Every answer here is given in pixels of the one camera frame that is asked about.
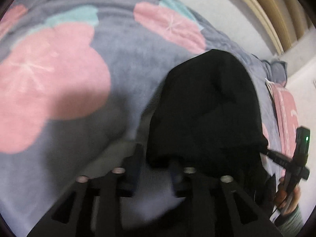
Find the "person's right hand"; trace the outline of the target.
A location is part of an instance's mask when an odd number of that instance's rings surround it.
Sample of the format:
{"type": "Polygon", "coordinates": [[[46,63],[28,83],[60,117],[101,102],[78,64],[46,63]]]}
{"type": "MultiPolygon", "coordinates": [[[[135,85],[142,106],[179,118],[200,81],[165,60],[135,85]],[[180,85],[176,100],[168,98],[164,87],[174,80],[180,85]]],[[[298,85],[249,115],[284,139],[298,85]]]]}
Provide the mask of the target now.
{"type": "Polygon", "coordinates": [[[300,186],[296,185],[291,194],[284,188],[284,177],[279,179],[278,189],[274,198],[274,204],[280,210],[282,216],[287,216],[295,211],[301,197],[300,186]]]}

